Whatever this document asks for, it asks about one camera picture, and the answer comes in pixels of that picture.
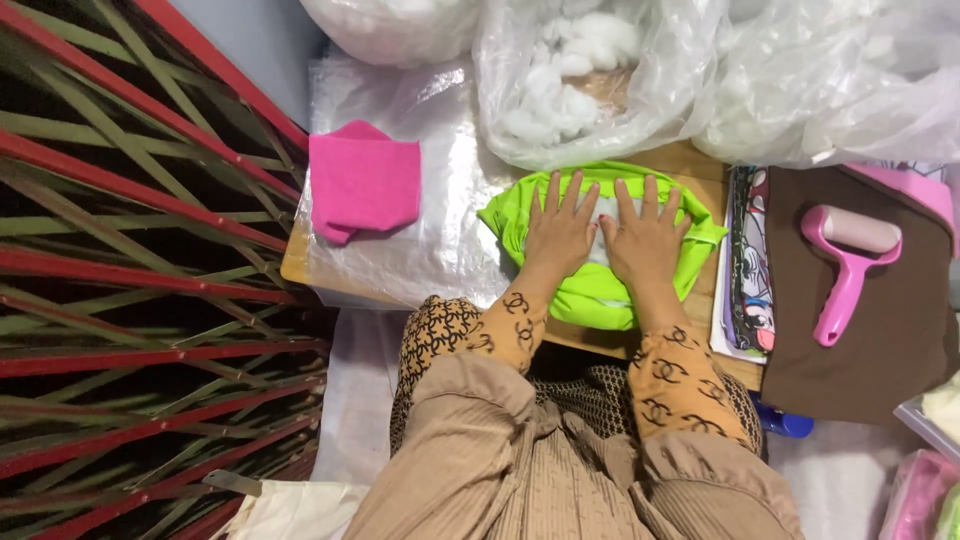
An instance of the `pink plastic bag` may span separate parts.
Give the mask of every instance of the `pink plastic bag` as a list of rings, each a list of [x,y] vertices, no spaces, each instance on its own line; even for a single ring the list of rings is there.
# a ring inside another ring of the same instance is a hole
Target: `pink plastic bag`
[[[960,468],[939,452],[909,455],[897,469],[879,540],[931,540],[944,497],[957,483]]]

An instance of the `wooden table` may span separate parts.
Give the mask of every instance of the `wooden table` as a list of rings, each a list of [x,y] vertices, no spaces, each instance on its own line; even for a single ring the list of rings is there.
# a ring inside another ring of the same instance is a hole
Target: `wooden table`
[[[640,152],[623,161],[643,165],[670,175],[680,184],[687,186],[713,214],[717,222],[723,220],[727,208],[728,189],[724,164],[703,155],[689,142],[675,142],[654,150]],[[349,276],[333,268],[317,272],[315,262],[314,271],[308,272],[306,253],[309,231],[306,227],[306,224],[298,223],[290,234],[287,252],[280,267],[280,274],[284,278],[292,282],[306,283],[376,300],[389,306],[396,306],[398,309],[410,309],[389,295],[353,282]],[[707,343],[709,337],[716,271],[717,254],[714,252],[707,259],[700,277],[684,301],[686,314],[694,330],[699,334],[698,337],[702,339],[702,343]],[[640,336],[638,331],[601,331],[550,319],[547,322],[546,339],[585,351],[623,358],[636,349]],[[714,355],[714,358],[718,358],[724,369],[742,380],[748,388],[753,390],[760,388],[762,366],[720,354]]]

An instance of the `sleeve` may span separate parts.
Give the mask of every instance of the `sleeve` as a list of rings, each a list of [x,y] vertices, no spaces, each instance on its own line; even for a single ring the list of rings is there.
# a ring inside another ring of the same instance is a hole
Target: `sleeve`
[[[640,440],[672,431],[720,435],[756,452],[713,360],[689,328],[647,333],[628,371]]]
[[[549,299],[508,290],[480,315],[457,351],[490,356],[526,373],[546,332],[548,304]]]
[[[347,540],[483,538],[505,500],[534,389],[484,356],[436,358],[413,395],[403,446],[353,517]]]
[[[643,443],[631,496],[657,538],[803,540],[790,486],[730,440],[674,431]]]

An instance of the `green pillow cover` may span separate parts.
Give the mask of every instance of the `green pillow cover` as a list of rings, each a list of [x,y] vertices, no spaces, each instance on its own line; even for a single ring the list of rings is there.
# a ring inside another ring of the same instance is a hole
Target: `green pillow cover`
[[[700,269],[727,229],[713,225],[710,212],[693,196],[689,189],[673,179],[646,167],[619,161],[596,161],[579,167],[561,170],[561,199],[566,192],[570,177],[577,169],[584,171],[581,191],[587,191],[594,183],[600,184],[601,197],[615,197],[613,181],[622,178],[630,196],[643,197],[643,178],[648,174],[657,177],[658,200],[666,202],[670,188],[676,186],[681,192],[680,209],[676,222],[683,219],[683,212],[692,216],[690,231],[684,238],[677,262],[673,284],[677,296],[686,298]],[[520,266],[523,266],[523,240],[530,222],[530,207],[533,203],[534,186],[540,187],[540,206],[546,199],[550,173],[540,172],[517,181],[513,187],[491,199],[486,208],[477,212],[480,219],[500,238],[504,249]],[[618,280],[610,268],[588,262],[561,283],[550,303],[550,315],[568,323],[604,330],[628,330],[636,326],[633,305],[627,287]]]

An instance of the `pink lint roller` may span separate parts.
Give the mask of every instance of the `pink lint roller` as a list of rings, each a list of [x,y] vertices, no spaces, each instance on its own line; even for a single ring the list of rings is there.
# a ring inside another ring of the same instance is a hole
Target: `pink lint roller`
[[[900,227],[892,223],[827,205],[808,210],[800,228],[807,240],[840,263],[837,283],[824,304],[817,328],[813,329],[817,343],[832,347],[850,322],[867,269],[897,260],[903,234]],[[846,250],[879,254],[879,257],[865,257]]]

